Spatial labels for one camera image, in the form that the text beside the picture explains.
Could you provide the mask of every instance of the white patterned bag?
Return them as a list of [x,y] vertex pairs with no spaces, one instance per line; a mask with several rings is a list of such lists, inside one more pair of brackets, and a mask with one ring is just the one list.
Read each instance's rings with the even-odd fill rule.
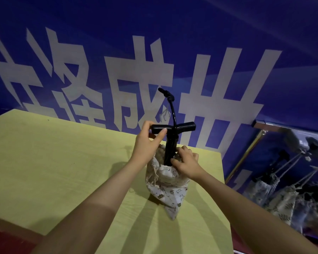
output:
[[[165,205],[169,217],[174,220],[186,196],[190,180],[174,167],[165,166],[164,156],[165,146],[160,145],[147,164],[145,181],[147,189]],[[181,160],[178,154],[174,158]]]

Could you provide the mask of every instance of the blue wall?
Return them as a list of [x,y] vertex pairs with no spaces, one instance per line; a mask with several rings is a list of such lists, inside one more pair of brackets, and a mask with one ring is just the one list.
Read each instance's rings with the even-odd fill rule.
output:
[[[86,85],[101,94],[102,105],[85,95],[70,100],[62,90],[72,85],[73,80],[65,74],[62,81],[61,72],[56,73],[54,60],[58,54],[51,51],[46,28],[56,33],[59,43],[83,47],[89,65]],[[27,29],[51,64],[51,73],[26,41]],[[143,37],[148,62],[155,62],[151,44],[160,38],[164,63],[174,65],[173,75],[170,72],[167,75],[171,78],[170,86],[163,88],[176,97],[178,122],[192,116],[197,124],[197,130],[184,137],[191,146],[204,144],[206,149],[221,150],[225,175],[255,137],[257,131],[249,125],[255,116],[259,120],[318,131],[318,0],[0,0],[0,42],[14,64],[24,65],[17,67],[18,72],[13,71],[14,66],[6,66],[10,61],[0,47],[0,66],[5,68],[0,74],[0,114],[12,108],[33,110],[38,103],[50,108],[45,112],[61,119],[70,120],[72,116],[76,122],[85,123],[100,109],[104,119],[100,113],[100,119],[93,123],[138,133],[140,126],[127,125],[125,116],[134,117],[136,110],[137,120],[140,120],[148,110],[141,96],[143,85],[118,78],[116,91],[135,94],[132,96],[136,97],[136,104],[128,105],[128,99],[119,100],[121,95],[113,96],[105,63],[105,57],[136,59],[133,36]],[[234,110],[229,110],[225,104],[210,108],[212,102],[203,104],[203,98],[195,105],[198,107],[196,113],[189,113],[193,106],[181,112],[184,96],[191,100],[191,105],[198,97],[191,92],[192,77],[197,74],[194,74],[197,55],[202,58],[210,55],[204,84],[196,81],[195,87],[202,85],[199,96],[211,97],[218,91],[215,85],[227,51],[239,49],[240,56],[222,98],[242,103],[248,88],[253,92],[257,89],[251,101],[263,105],[254,106],[258,109],[257,115],[246,110],[242,121],[237,121],[230,116]],[[250,80],[266,50],[281,53],[262,87],[257,87]],[[66,62],[66,65],[76,75],[81,62]],[[33,77],[30,68],[35,71]],[[155,79],[148,83],[148,94],[153,101],[161,84]],[[19,101],[12,90],[8,91],[7,85],[12,85]],[[67,110],[59,105],[52,91],[64,97]],[[87,116],[75,110],[84,106],[82,100],[95,108]],[[119,103],[122,126],[118,126],[115,107],[116,102],[121,101],[124,101]],[[158,122],[163,105],[167,107],[164,101],[156,110]]]

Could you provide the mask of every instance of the yellow table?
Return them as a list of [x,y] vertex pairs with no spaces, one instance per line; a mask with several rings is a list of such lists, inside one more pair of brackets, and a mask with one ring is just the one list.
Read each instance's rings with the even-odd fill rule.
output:
[[[129,159],[135,135],[12,110],[0,116],[0,218],[47,234]],[[223,181],[220,153],[192,148]],[[194,182],[175,221],[148,201],[145,170],[97,253],[233,253],[229,222]]]

